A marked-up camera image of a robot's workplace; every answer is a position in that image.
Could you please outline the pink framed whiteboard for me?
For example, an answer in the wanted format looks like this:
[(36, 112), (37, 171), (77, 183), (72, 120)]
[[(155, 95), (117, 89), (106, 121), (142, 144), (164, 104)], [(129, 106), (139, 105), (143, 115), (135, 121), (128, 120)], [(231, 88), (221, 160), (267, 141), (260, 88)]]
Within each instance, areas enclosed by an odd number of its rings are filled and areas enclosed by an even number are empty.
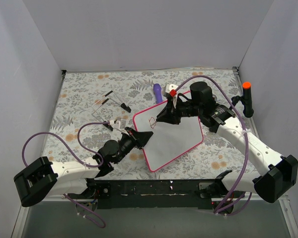
[(151, 106), (133, 116), (136, 131), (152, 131), (143, 148), (147, 166), (156, 172), (203, 142), (203, 131), (197, 117), (182, 118), (179, 125), (155, 122), (167, 101)]

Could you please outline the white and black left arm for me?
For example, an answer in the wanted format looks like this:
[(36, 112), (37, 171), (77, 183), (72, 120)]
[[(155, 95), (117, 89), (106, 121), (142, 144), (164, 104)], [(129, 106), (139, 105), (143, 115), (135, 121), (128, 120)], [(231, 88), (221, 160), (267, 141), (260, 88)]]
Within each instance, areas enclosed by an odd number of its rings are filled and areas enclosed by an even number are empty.
[(87, 159), (70, 162), (52, 162), (46, 156), (36, 159), (13, 178), (21, 205), (30, 207), (45, 197), (68, 193), (91, 198), (96, 187), (88, 180), (112, 172), (114, 164), (134, 148), (143, 149), (152, 136), (152, 131), (138, 132), (127, 127), (120, 140), (108, 140)]

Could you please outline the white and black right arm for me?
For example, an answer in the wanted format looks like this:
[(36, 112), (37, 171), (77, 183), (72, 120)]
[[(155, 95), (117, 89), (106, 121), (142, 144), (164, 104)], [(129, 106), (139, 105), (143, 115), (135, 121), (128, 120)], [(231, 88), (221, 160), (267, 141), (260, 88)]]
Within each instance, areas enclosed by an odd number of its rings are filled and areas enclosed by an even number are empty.
[(233, 108), (238, 101), (244, 105), (244, 115), (252, 117), (254, 110), (251, 101), (251, 86), (243, 88), (243, 96), (235, 96), (226, 107), (216, 102), (210, 86), (199, 81), (190, 85), (191, 97), (184, 101), (184, 94), (178, 89), (167, 91), (167, 104), (157, 115), (157, 122), (179, 125), (182, 118), (198, 117), (200, 122), (239, 150), (257, 170), (258, 176), (248, 178), (244, 170), (235, 174), (224, 172), (207, 189), (215, 190), (220, 197), (232, 191), (258, 194), (263, 200), (274, 203), (297, 181), (298, 160), (293, 155), (283, 156), (268, 147), (246, 125), (240, 114)]

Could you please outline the floral patterned table mat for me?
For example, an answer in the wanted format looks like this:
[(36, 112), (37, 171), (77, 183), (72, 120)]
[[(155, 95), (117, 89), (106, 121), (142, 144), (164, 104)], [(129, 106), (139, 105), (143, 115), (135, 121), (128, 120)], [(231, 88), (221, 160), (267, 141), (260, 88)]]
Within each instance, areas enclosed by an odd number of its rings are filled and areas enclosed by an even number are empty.
[[(68, 162), (76, 157), (86, 159), (110, 139), (121, 137), (98, 124), (92, 115), (92, 104), (113, 90), (130, 108), (115, 119), (125, 119), (133, 126), (133, 115), (156, 103), (153, 93), (155, 83), (181, 85), (188, 91), (190, 82), (207, 82), (221, 104), (241, 93), (241, 82), (234, 70), (169, 70), (66, 73), (47, 137), (43, 155), (51, 161)], [(244, 156), (228, 141), (202, 129), (204, 140), (188, 153), (156, 172), (148, 169), (143, 152), (134, 149), (105, 179), (212, 179), (226, 170), (239, 172)]]

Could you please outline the black stick with orange tip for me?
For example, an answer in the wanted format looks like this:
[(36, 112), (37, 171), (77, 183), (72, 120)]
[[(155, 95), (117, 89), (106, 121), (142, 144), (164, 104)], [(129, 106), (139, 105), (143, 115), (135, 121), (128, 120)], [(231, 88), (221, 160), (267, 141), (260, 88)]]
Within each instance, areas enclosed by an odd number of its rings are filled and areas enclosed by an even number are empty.
[(244, 106), (243, 114), (246, 118), (251, 118), (254, 114), (252, 106), (252, 94), (251, 94), (251, 83), (244, 82), (242, 84), (243, 95), (234, 96), (231, 99), (232, 104), (235, 106), (238, 102), (241, 102)]

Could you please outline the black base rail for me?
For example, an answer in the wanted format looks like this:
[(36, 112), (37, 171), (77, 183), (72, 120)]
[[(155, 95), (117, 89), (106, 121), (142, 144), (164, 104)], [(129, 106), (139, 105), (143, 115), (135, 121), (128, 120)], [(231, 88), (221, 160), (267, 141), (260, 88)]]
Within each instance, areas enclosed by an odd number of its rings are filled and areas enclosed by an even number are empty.
[(96, 200), (98, 209), (114, 208), (198, 208), (212, 210), (212, 199), (225, 195), (213, 179), (87, 180), (78, 200)]

